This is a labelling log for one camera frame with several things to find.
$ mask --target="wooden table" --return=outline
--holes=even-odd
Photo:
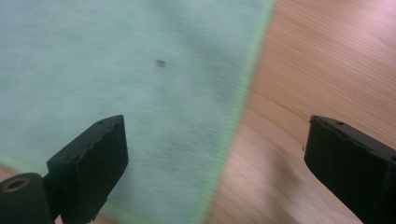
[[[396,1],[278,1],[207,223],[360,223],[304,164],[313,114],[396,148]]]

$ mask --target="screw hole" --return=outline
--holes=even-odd
[[[4,185],[2,190],[5,193],[10,193],[24,188],[27,184],[29,184],[28,178],[14,179],[9,183],[7,183],[6,185]]]

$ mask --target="black plastic part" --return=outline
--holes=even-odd
[[[311,118],[305,163],[363,223],[396,223],[396,151],[347,124]]]
[[[52,217],[61,214],[64,224],[94,220],[127,164],[123,116],[94,123],[47,162]]]
[[[54,223],[40,175],[15,175],[0,183],[0,223]]]

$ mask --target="black rubber pad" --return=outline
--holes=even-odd
[[[396,223],[396,151],[347,124],[311,118],[311,172],[363,223]]]

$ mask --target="green fabric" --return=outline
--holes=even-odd
[[[272,4],[2,1],[0,162],[44,175],[78,134],[123,114],[131,162],[104,212],[203,222]]]

